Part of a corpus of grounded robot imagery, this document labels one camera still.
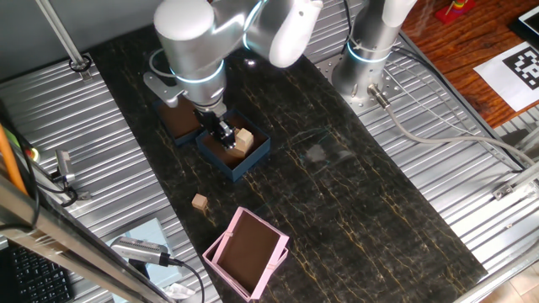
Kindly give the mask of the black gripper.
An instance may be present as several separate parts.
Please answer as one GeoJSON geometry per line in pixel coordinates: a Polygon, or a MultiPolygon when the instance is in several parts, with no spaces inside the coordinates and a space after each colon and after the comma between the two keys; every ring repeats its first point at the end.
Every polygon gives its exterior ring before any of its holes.
{"type": "Polygon", "coordinates": [[[227,106],[224,103],[216,103],[209,106],[195,104],[195,116],[200,124],[209,132],[214,133],[216,139],[222,139],[221,143],[226,150],[236,146],[233,127],[224,120],[227,106]]]}

